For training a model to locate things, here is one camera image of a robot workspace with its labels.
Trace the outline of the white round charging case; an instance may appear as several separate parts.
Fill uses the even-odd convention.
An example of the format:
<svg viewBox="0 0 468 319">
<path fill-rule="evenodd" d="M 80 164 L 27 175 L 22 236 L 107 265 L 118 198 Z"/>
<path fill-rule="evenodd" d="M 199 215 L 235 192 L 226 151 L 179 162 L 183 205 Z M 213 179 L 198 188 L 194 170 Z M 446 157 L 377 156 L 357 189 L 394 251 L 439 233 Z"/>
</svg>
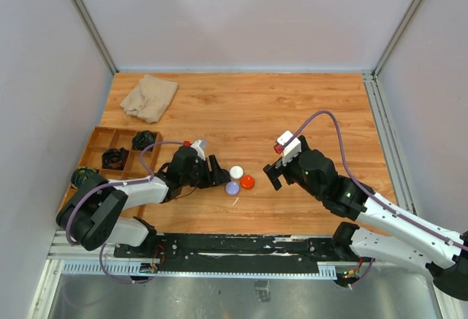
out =
<svg viewBox="0 0 468 319">
<path fill-rule="evenodd" d="M 230 178 L 240 180 L 244 176 L 244 169 L 241 166 L 232 166 L 229 170 Z"/>
</svg>

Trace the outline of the purple round charging case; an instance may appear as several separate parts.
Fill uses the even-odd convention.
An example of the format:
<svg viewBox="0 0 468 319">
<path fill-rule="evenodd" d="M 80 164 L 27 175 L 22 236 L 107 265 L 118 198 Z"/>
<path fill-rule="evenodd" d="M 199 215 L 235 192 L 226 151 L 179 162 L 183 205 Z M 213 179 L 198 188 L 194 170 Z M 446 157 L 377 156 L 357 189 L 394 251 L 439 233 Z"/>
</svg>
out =
<svg viewBox="0 0 468 319">
<path fill-rule="evenodd" d="M 224 187 L 225 193 L 229 196 L 236 196 L 240 189 L 241 187 L 237 181 L 230 181 Z"/>
</svg>

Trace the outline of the orange round charging case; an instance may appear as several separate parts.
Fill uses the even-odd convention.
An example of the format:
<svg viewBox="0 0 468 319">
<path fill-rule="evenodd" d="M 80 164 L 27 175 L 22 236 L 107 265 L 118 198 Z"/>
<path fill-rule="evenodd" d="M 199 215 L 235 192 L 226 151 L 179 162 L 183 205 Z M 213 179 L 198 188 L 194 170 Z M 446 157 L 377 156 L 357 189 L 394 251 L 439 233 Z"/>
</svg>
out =
<svg viewBox="0 0 468 319">
<path fill-rule="evenodd" d="M 250 175 L 244 175 L 240 178 L 239 184 L 243 189 L 252 189 L 255 186 L 255 180 Z"/>
</svg>

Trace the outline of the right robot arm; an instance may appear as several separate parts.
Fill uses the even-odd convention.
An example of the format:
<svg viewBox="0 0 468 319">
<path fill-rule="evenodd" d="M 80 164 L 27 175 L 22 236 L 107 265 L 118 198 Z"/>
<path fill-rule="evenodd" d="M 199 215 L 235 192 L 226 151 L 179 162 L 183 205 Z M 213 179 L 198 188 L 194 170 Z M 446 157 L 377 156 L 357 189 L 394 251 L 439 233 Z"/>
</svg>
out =
<svg viewBox="0 0 468 319">
<path fill-rule="evenodd" d="M 356 255 L 405 266 L 431 279 L 443 293 L 467 300 L 467 234 L 435 225 L 357 185 L 316 149 L 298 148 L 294 157 L 280 158 L 263 171 L 274 189 L 281 188 L 283 177 L 344 218 L 331 242 L 339 260 Z"/>
</svg>

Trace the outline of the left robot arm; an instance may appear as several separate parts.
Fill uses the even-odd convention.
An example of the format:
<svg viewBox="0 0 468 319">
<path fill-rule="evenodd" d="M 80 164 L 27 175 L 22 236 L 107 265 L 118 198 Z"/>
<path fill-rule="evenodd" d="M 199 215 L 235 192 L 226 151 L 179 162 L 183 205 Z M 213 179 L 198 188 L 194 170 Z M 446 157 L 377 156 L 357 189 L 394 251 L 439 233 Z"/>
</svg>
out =
<svg viewBox="0 0 468 319">
<path fill-rule="evenodd" d="M 106 243 L 124 244 L 140 257 L 156 250 L 154 227 L 121 212 L 146 204 L 167 203 L 184 187 L 206 189 L 231 182 L 214 155 L 206 156 L 200 140 L 181 146 L 172 160 L 156 173 L 130 180 L 107 180 L 99 174 L 87 178 L 61 208 L 56 224 L 67 241 L 93 251 Z"/>
</svg>

